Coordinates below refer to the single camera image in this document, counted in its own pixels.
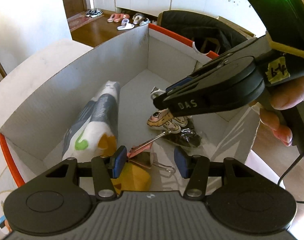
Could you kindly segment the person right hand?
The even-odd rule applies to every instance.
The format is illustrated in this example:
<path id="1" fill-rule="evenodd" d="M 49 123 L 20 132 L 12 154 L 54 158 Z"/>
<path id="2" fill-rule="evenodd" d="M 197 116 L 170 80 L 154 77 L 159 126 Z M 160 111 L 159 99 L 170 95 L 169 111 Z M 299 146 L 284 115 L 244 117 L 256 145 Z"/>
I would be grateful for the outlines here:
<path id="1" fill-rule="evenodd" d="M 270 104 L 275 110 L 290 109 L 304 101 L 304 76 L 277 85 L 271 92 Z M 273 135 L 284 145 L 291 146 L 293 133 L 285 125 L 281 125 L 279 117 L 265 108 L 260 109 L 260 119 L 268 126 Z"/>

